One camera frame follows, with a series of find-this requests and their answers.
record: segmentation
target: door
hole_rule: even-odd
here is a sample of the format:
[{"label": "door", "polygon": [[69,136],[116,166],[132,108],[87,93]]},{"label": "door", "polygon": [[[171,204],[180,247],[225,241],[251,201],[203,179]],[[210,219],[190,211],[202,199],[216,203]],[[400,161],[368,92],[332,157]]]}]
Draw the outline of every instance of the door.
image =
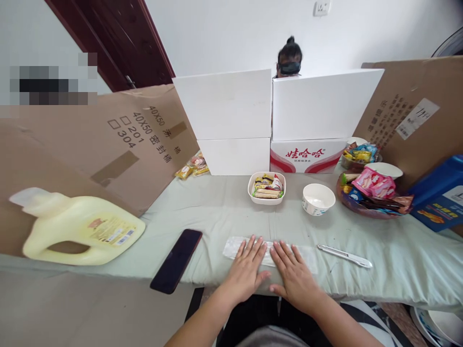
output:
[{"label": "door", "polygon": [[174,71],[143,0],[45,0],[113,92],[170,84]]}]

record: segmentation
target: black hair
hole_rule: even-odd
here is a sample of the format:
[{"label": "black hair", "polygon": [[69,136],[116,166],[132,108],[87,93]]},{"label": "black hair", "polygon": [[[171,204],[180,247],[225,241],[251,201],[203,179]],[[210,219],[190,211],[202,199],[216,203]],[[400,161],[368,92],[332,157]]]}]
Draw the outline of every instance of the black hair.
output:
[{"label": "black hair", "polygon": [[302,61],[302,51],[297,43],[294,42],[294,36],[291,36],[287,41],[286,45],[278,52],[278,63],[280,63],[280,57],[284,56],[286,58],[292,58],[296,56],[300,56]]}]

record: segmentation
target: black phone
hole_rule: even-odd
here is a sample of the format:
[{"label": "black phone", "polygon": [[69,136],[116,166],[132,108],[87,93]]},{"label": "black phone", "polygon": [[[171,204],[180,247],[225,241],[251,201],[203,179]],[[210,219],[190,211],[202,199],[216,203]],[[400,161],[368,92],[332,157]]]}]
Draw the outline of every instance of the black phone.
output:
[{"label": "black phone", "polygon": [[196,230],[185,229],[182,232],[151,281],[151,289],[166,294],[174,292],[202,236],[203,233]]}]

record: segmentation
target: yellow plastic jug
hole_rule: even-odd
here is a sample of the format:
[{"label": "yellow plastic jug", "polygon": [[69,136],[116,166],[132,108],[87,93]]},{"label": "yellow plastic jug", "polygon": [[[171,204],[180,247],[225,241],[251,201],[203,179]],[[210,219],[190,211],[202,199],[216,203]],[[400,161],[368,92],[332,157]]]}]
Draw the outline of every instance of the yellow plastic jug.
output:
[{"label": "yellow plastic jug", "polygon": [[[69,265],[101,265],[122,254],[145,231],[145,223],[113,203],[89,196],[69,198],[40,188],[27,188],[10,201],[37,220],[23,246],[31,259]],[[80,254],[48,249],[63,241],[88,245]]]}]

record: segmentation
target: table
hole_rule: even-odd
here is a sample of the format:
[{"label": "table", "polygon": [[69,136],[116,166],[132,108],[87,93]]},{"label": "table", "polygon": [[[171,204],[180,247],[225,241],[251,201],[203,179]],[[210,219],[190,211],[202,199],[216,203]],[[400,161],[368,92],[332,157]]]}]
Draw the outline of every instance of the table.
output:
[{"label": "table", "polygon": [[[147,223],[145,233],[113,261],[74,267],[0,254],[0,270],[152,279],[180,233],[191,228],[204,235],[182,282],[219,285],[232,263],[222,255],[227,238],[256,234],[296,245],[325,244],[370,260],[373,268],[365,269],[315,250],[316,279],[336,299],[401,302],[442,311],[462,309],[463,239],[456,234],[434,233],[412,216],[364,218],[339,201],[320,217],[302,209],[302,189],[307,184],[322,183],[334,189],[340,172],[338,167],[334,174],[285,174],[286,195],[277,206],[251,201],[248,176],[175,179],[142,216]],[[272,272],[273,282],[281,283],[275,268],[261,268]],[[270,294],[268,284],[259,292]]]}]

